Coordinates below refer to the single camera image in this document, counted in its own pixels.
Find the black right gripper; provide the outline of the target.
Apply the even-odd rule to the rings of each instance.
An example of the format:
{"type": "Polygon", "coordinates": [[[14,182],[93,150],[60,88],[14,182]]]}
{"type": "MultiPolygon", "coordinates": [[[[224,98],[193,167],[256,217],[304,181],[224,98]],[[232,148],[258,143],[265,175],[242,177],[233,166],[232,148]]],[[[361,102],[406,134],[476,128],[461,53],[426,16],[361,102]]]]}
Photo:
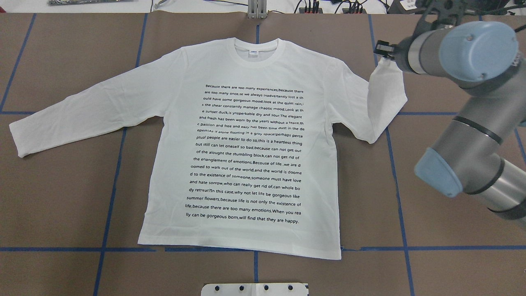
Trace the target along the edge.
{"type": "Polygon", "coordinates": [[[398,44],[390,44],[387,41],[378,40],[374,46],[374,54],[378,56],[388,56],[395,61],[398,66],[410,66],[408,60],[411,37],[407,37],[398,44]]]}

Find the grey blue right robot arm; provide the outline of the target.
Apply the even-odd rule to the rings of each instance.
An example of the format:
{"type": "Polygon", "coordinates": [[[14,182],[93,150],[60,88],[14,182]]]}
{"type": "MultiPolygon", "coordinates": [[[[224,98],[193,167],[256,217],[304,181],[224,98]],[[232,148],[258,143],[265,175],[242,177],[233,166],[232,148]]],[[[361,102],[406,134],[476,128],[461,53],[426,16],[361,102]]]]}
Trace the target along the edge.
{"type": "Polygon", "coordinates": [[[451,79],[471,95],[415,174],[445,196],[472,195],[498,217],[525,227],[525,172],[497,154],[525,124],[525,58],[513,28],[479,21],[415,30],[399,44],[378,41],[374,53],[404,72],[451,79]]]}

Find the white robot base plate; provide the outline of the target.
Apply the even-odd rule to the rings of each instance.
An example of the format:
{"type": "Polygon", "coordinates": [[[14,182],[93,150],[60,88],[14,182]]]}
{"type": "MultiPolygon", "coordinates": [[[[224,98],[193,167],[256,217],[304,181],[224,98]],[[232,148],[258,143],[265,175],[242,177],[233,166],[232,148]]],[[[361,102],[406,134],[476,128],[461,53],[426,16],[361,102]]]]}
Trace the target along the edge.
{"type": "Polygon", "coordinates": [[[306,283],[223,283],[206,284],[201,296],[308,296],[306,283]]]}

